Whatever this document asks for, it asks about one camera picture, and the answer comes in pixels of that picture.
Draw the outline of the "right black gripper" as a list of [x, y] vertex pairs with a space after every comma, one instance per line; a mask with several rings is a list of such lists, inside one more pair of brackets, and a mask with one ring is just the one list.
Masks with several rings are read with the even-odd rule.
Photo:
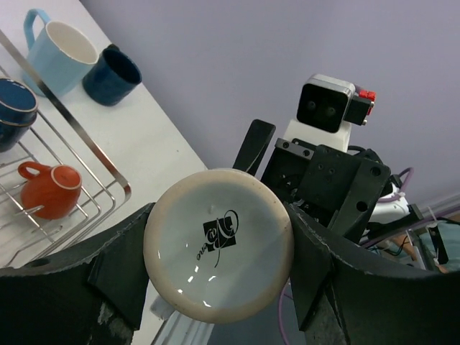
[[[275, 133], [274, 124], [255, 119], [233, 168], [256, 175]], [[361, 239], [391, 170], [364, 156], [325, 145], [278, 139], [262, 182], [330, 231], [350, 241]]]

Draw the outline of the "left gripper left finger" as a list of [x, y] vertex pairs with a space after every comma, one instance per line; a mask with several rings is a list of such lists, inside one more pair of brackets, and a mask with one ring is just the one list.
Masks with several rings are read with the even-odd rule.
[[130, 344], [147, 292], [142, 247], [152, 208], [55, 254], [1, 269], [1, 343]]

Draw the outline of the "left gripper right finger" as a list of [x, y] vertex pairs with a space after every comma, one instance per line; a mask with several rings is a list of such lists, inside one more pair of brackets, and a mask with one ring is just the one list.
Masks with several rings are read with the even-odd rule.
[[290, 284], [308, 344], [458, 344], [459, 273], [380, 257], [294, 205]]

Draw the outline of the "beige brown cup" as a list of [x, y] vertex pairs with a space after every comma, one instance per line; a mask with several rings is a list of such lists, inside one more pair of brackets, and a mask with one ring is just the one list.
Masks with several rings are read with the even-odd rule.
[[147, 274], [183, 315], [233, 323], [269, 305], [288, 281], [293, 230], [280, 199], [235, 169], [197, 172], [171, 186], [150, 211]]

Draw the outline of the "large dark blue mug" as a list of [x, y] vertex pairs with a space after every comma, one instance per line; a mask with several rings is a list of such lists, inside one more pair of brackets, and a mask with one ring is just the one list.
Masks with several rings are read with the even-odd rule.
[[115, 106], [142, 82], [134, 61], [110, 44], [82, 80], [87, 95], [102, 106]]

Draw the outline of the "small dark blue cup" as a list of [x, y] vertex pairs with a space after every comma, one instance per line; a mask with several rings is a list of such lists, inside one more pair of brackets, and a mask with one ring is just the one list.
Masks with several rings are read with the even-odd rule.
[[10, 150], [37, 118], [36, 95], [25, 84], [1, 77], [1, 152]]

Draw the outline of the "light blue mug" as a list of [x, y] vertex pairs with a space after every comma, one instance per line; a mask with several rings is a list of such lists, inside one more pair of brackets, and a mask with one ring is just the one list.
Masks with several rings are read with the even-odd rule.
[[98, 62], [98, 51], [81, 31], [42, 9], [27, 12], [23, 29], [27, 61], [55, 96], [73, 90]]

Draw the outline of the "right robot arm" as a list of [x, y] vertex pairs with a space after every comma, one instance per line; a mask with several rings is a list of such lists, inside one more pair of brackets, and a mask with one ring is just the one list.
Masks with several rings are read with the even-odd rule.
[[353, 154], [301, 139], [277, 139], [262, 182], [309, 224], [370, 247], [418, 223], [400, 177], [370, 149]]

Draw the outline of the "orange small cup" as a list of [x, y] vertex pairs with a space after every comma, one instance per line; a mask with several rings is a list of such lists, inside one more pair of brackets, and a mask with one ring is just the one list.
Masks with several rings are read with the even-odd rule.
[[38, 208], [35, 216], [62, 219], [77, 205], [83, 179], [75, 168], [29, 161], [19, 165], [17, 171], [27, 180], [20, 192], [22, 205], [25, 209]]

